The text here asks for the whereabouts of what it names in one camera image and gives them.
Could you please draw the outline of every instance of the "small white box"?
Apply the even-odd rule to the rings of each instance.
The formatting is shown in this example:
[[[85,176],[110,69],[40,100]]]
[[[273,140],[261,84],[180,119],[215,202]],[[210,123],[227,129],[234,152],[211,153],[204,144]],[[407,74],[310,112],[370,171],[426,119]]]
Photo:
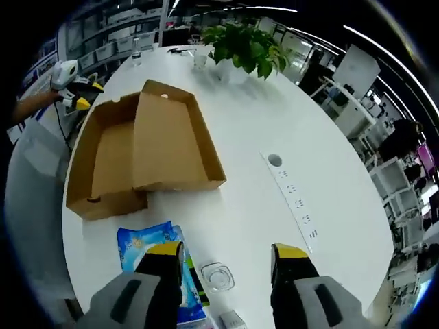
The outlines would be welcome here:
[[[78,62],[80,63],[81,69],[85,69],[86,67],[95,64],[96,63],[95,52],[92,51],[91,53],[88,53],[85,56],[78,58]]]
[[[133,36],[129,36],[127,38],[122,38],[116,42],[117,44],[117,52],[123,53],[124,51],[132,50],[132,39]]]
[[[139,38],[140,47],[152,46],[154,43],[154,37],[156,36],[156,32],[147,32],[138,34],[137,38]]]
[[[102,46],[95,50],[97,61],[105,60],[113,56],[116,52],[116,44],[114,42],[110,42],[105,46]]]

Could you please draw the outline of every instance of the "white round table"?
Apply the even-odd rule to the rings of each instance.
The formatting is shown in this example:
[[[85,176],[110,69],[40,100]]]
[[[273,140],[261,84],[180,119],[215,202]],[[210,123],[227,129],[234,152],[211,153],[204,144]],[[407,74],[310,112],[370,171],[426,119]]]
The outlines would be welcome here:
[[[314,265],[320,275],[332,276],[355,295],[365,311],[383,282],[393,244],[381,199],[346,137],[282,74],[273,72],[266,81],[251,76],[239,86],[224,84],[210,59],[204,72],[195,72],[190,55],[167,53],[169,48],[144,51],[138,67],[128,58],[95,105],[140,91],[146,79],[193,93],[227,182],[215,191],[151,193],[149,209],[99,221],[82,220],[66,208],[64,191],[64,251],[82,310],[86,312],[93,294],[121,273],[118,228],[139,230],[172,220],[182,228],[197,271],[219,261],[234,276],[230,291],[208,292],[208,312],[216,317],[235,309],[249,328],[273,328],[270,246],[279,242],[307,251],[261,156],[275,151],[300,187],[318,228]]]

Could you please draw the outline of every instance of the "blue package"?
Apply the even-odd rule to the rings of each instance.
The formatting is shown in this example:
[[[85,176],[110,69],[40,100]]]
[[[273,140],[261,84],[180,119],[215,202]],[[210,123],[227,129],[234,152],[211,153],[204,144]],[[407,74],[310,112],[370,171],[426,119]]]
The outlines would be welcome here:
[[[119,228],[117,231],[117,244],[122,271],[134,272],[149,248],[167,241],[181,241],[181,238],[172,229],[170,221],[139,231]],[[182,304],[178,309],[179,324],[206,318],[189,266],[186,264],[186,255],[182,268]]]

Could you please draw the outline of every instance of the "green leaves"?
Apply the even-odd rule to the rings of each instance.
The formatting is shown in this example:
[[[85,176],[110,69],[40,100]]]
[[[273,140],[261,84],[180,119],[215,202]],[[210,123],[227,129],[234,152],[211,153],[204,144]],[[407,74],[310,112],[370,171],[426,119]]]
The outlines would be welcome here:
[[[250,50],[251,50],[252,58],[259,57],[265,53],[265,49],[258,42],[250,43]]]
[[[233,61],[233,65],[235,65],[235,67],[241,67],[242,66],[241,58],[238,55],[236,55],[236,54],[233,55],[232,61]]]
[[[267,77],[273,66],[282,72],[289,66],[287,53],[271,35],[253,26],[226,24],[209,27],[202,33],[206,45],[215,48],[209,54],[216,64],[231,58],[233,65],[247,73],[257,67],[258,77]]]
[[[213,60],[218,64],[224,58],[227,58],[228,50],[225,47],[215,48],[215,53],[213,54]]]
[[[282,56],[278,57],[278,61],[279,61],[279,71],[283,72],[283,70],[285,70],[285,67],[287,66],[287,62],[285,61],[285,58]]]
[[[264,77],[266,80],[273,70],[273,64],[267,60],[262,60],[258,64],[258,77]]]
[[[242,64],[242,68],[244,69],[245,72],[247,72],[248,74],[252,73],[254,71],[254,69],[256,68],[256,62],[253,60],[248,60],[245,61]]]

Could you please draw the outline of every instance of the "socket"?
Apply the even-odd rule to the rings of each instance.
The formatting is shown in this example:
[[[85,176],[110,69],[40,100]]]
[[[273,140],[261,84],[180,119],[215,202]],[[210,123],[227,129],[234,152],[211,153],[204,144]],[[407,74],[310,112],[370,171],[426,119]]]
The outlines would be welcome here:
[[[260,154],[281,190],[309,252],[312,253],[318,245],[318,230],[307,206],[307,201],[300,194],[297,183],[295,183],[295,173],[288,171],[287,164],[279,153],[260,151]]]

